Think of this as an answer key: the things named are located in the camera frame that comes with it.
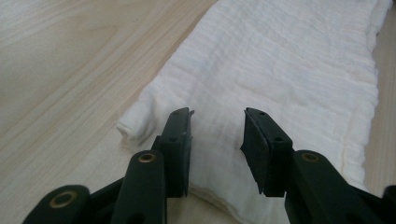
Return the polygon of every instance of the textured fabric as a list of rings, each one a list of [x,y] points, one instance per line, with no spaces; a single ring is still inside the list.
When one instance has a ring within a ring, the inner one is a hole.
[[[267,112],[295,149],[323,154],[364,189],[361,165],[377,104],[371,53],[389,6],[389,0],[218,1],[118,129],[133,151],[148,149],[169,113],[194,109],[190,182],[242,223],[288,223],[283,199],[259,195],[239,149],[246,107]]]

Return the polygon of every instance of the wood grain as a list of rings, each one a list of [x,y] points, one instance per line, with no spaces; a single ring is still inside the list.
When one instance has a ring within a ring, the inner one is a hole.
[[[49,191],[96,191],[131,153],[120,115],[216,0],[0,1],[0,218],[21,223]],[[378,37],[380,104],[367,147],[372,192],[395,180],[395,10]],[[237,223],[190,195],[169,223]]]

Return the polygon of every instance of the wooden table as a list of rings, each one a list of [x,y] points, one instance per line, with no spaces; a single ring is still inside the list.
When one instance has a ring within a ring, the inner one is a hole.
[[[115,128],[216,0],[0,1],[0,222],[21,223],[49,191],[94,192],[122,177],[131,152]],[[378,38],[380,104],[367,186],[396,184],[395,10]],[[193,195],[169,223],[237,223]]]

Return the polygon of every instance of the towel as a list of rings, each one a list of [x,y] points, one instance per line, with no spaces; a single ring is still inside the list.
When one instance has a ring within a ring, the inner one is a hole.
[[[133,152],[149,149],[168,115],[191,118],[193,192],[241,223],[289,223],[283,199],[259,195],[239,149],[244,109],[267,112],[294,149],[323,154],[363,185],[377,105],[375,36],[390,0],[220,0],[120,118]]]

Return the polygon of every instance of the folded cloth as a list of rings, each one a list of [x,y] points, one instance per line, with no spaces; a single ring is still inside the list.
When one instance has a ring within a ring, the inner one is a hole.
[[[150,148],[188,106],[190,182],[242,223],[288,223],[259,195],[242,151],[244,109],[269,113],[295,149],[326,156],[364,189],[364,146],[377,104],[375,35],[390,0],[220,0],[120,118],[133,151]]]

